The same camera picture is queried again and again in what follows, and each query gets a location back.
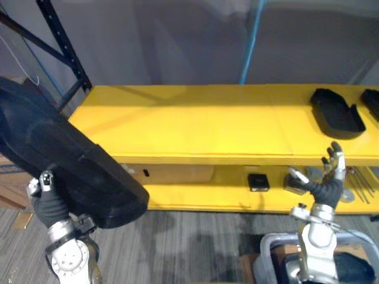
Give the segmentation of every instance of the wooden panel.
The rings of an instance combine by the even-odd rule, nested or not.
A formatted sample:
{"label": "wooden panel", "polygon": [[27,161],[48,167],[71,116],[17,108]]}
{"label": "wooden panel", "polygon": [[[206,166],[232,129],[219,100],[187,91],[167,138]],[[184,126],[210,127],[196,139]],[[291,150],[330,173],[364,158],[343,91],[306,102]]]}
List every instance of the wooden panel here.
{"label": "wooden panel", "polygon": [[13,208],[29,205],[26,186],[31,176],[0,155],[0,197]]}

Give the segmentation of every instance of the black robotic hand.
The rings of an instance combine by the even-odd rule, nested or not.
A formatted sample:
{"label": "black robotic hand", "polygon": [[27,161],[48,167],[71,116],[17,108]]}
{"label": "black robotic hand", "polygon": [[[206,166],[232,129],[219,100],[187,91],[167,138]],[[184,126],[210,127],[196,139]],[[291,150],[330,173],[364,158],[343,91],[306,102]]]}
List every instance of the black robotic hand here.
{"label": "black robotic hand", "polygon": [[345,155],[337,142],[332,142],[332,148],[328,148],[330,159],[323,157],[322,162],[326,174],[321,184],[309,180],[299,170],[291,167],[290,174],[286,177],[286,185],[309,191],[316,203],[337,207],[343,191],[343,182],[345,181],[346,165]]}
{"label": "black robotic hand", "polygon": [[27,192],[34,212],[47,228],[69,218],[67,205],[55,190],[54,176],[51,171],[44,171],[39,180],[32,179]]}

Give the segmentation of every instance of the white cable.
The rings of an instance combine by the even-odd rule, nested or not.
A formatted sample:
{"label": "white cable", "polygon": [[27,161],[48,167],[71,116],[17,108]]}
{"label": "white cable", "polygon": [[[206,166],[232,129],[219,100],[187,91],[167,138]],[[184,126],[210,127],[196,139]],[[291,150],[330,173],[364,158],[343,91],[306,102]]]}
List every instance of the white cable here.
{"label": "white cable", "polygon": [[9,50],[9,52],[12,54],[13,58],[16,60],[17,64],[19,65],[20,69],[23,71],[23,73],[25,74],[26,77],[29,78],[29,80],[31,80],[36,86],[38,86],[40,84],[40,78],[38,76],[36,76],[37,78],[37,82],[33,81],[29,74],[25,71],[25,69],[23,68],[23,66],[21,65],[20,61],[18,61],[16,55],[13,53],[11,47],[8,45],[8,43],[4,40],[4,38],[0,35],[0,39],[2,40],[2,42],[5,44],[5,46],[7,47],[7,49]]}

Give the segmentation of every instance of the black plastic tray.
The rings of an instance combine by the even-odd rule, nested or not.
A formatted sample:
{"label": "black plastic tray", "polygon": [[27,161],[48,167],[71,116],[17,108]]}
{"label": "black plastic tray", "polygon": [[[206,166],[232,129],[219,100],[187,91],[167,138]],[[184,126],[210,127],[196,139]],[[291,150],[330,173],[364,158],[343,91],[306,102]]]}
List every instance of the black plastic tray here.
{"label": "black plastic tray", "polygon": [[27,86],[0,78],[0,153],[35,178],[52,170],[70,212],[101,228],[131,222],[149,194],[99,145],[91,142]]}
{"label": "black plastic tray", "polygon": [[361,99],[373,117],[379,121],[379,91],[367,89],[362,94]]}
{"label": "black plastic tray", "polygon": [[316,89],[311,103],[320,129],[337,139],[352,139],[365,130],[356,105],[348,106],[343,97],[329,89]]}

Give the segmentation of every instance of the gray carpet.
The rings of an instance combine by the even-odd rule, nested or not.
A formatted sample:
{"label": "gray carpet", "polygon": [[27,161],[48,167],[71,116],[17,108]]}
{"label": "gray carpet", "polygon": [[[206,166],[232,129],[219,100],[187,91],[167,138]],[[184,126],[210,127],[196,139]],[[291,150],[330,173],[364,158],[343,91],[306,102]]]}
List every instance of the gray carpet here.
{"label": "gray carpet", "polygon": [[[43,258],[47,230],[37,218],[26,230],[12,230],[16,216],[0,208],[1,283],[58,283]],[[339,217],[338,223],[379,244],[379,223],[367,216]],[[97,230],[93,238],[104,283],[241,282],[238,258],[257,251],[257,235],[299,224],[285,215],[150,211],[121,228]]]}

